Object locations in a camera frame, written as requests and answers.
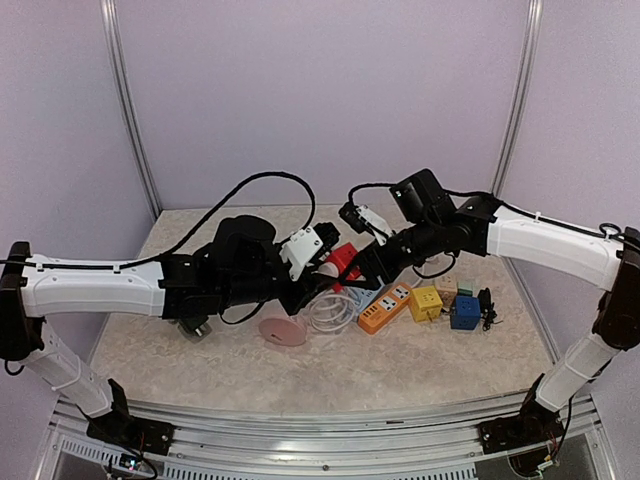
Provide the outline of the mint green USB charger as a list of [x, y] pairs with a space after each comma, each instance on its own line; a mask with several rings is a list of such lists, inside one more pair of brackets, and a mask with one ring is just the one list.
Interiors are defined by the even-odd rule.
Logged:
[[474, 296], [474, 284], [469, 281], [459, 281], [457, 283], [457, 294], [460, 296]]

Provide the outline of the beige cube socket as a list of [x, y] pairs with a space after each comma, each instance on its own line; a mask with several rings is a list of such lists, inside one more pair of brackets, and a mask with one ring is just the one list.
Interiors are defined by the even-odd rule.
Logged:
[[434, 286], [444, 303], [451, 303], [458, 292], [457, 279], [452, 274], [445, 274], [436, 278]]

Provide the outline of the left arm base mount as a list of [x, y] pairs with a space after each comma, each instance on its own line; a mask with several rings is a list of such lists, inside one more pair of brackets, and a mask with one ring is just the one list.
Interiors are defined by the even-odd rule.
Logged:
[[173, 442], [175, 426], [141, 417], [116, 417], [106, 414], [87, 418], [87, 435], [136, 452], [167, 456]]

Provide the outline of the black power adapter with cable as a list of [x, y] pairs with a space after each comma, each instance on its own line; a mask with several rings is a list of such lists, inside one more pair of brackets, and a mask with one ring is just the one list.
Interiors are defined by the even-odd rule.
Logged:
[[488, 332], [494, 325], [500, 324], [500, 321], [497, 321], [498, 314], [495, 310], [491, 290], [489, 288], [481, 289], [477, 298], [481, 312], [482, 330]]

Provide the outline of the blue cube socket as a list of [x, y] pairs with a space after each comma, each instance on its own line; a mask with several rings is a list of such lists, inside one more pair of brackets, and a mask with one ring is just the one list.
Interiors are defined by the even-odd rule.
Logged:
[[452, 330], [473, 331], [481, 319], [479, 300], [472, 296], [457, 296], [452, 304], [450, 327]]

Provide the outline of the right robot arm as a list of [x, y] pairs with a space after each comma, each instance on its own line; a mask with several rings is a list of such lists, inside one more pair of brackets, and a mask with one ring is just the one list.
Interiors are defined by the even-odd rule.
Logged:
[[353, 199], [340, 217], [356, 232], [375, 235], [340, 275], [358, 270], [359, 288], [375, 289], [441, 253], [523, 260], [582, 279], [602, 290], [597, 317], [583, 338], [530, 388], [511, 433], [523, 444], [546, 432], [556, 414], [623, 351], [639, 344], [639, 232], [605, 223], [588, 229], [532, 213], [489, 192], [456, 193], [423, 169], [388, 185], [410, 227], [399, 232]]

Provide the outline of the red cube socket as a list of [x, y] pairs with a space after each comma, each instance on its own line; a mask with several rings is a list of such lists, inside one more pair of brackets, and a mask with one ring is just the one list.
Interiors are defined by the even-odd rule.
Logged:
[[[339, 276], [344, 272], [344, 270], [348, 267], [354, 257], [357, 255], [358, 250], [354, 247], [351, 242], [347, 242], [335, 250], [333, 250], [326, 259], [326, 264], [336, 267], [337, 274], [335, 276]], [[349, 275], [346, 277], [347, 280], [356, 280], [361, 276], [360, 270], [358, 267], [354, 267]], [[340, 293], [343, 291], [343, 286], [340, 284], [334, 284], [331, 287], [334, 293]]]

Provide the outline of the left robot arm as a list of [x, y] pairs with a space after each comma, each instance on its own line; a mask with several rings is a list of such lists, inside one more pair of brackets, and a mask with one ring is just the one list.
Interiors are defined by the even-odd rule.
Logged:
[[38, 373], [102, 435], [133, 443], [143, 428], [123, 388], [66, 347], [49, 315], [138, 314], [192, 332], [239, 305], [276, 300], [294, 315], [328, 285], [317, 269], [338, 239], [333, 224], [308, 218], [278, 240], [268, 221], [239, 215], [223, 219], [211, 242], [191, 254], [174, 246], [141, 260], [80, 262], [35, 255], [17, 242], [2, 262], [1, 357]]

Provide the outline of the dark green cube socket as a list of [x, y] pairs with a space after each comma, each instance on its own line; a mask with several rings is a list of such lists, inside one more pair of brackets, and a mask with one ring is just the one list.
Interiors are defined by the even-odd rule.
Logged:
[[211, 334], [211, 327], [207, 322], [198, 327], [192, 327], [179, 320], [176, 325], [181, 335], [191, 343], [199, 343]]

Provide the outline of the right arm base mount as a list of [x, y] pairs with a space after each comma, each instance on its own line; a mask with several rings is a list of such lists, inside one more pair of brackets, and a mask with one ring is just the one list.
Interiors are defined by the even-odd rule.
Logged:
[[477, 431], [483, 453], [487, 455], [559, 439], [565, 429], [558, 415], [543, 419], [517, 414], [481, 422]]

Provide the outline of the yellow cube socket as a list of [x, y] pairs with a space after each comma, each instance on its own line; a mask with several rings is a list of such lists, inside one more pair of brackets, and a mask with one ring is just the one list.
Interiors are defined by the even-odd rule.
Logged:
[[443, 309], [443, 301], [433, 286], [412, 289], [410, 292], [409, 311], [416, 323], [437, 320]]

